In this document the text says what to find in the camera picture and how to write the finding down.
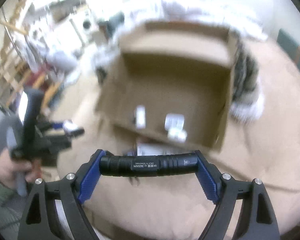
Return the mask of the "person's left hand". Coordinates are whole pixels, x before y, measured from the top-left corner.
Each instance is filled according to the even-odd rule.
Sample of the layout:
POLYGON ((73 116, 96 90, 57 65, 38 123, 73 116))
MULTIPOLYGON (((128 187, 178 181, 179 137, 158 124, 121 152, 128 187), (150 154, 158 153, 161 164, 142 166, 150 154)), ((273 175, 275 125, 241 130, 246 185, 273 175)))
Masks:
POLYGON ((41 177, 40 159, 32 161, 20 160, 14 161, 10 158, 10 153, 5 148, 0 154, 0 182, 9 189, 15 190, 17 187, 17 173, 25 174, 24 180, 28 183, 34 183, 41 177))

